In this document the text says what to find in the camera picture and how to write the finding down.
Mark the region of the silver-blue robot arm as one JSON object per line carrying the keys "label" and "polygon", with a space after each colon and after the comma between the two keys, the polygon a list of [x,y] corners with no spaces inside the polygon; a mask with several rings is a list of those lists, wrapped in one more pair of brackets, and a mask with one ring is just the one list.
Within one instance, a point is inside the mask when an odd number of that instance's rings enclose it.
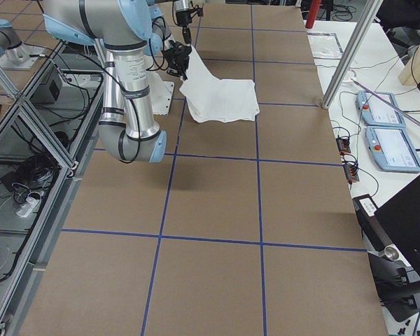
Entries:
{"label": "silver-blue robot arm", "polygon": [[[175,24],[182,27],[185,44],[191,43],[189,25],[194,16],[204,16],[204,9],[193,1],[44,1],[42,6],[46,31],[53,37],[83,46],[101,39],[105,49],[130,51],[148,49],[158,53],[169,37],[168,26],[158,4],[172,2]],[[0,19],[0,57],[18,50],[14,62],[25,62],[30,52],[7,19]]]}
{"label": "silver-blue robot arm", "polygon": [[153,117],[144,51],[160,52],[168,72],[184,77],[191,52],[189,24],[194,8],[174,1],[185,42],[170,39],[156,1],[45,1],[45,28],[57,39],[106,51],[104,97],[99,135],[104,147],[122,162],[160,162],[167,134]]}

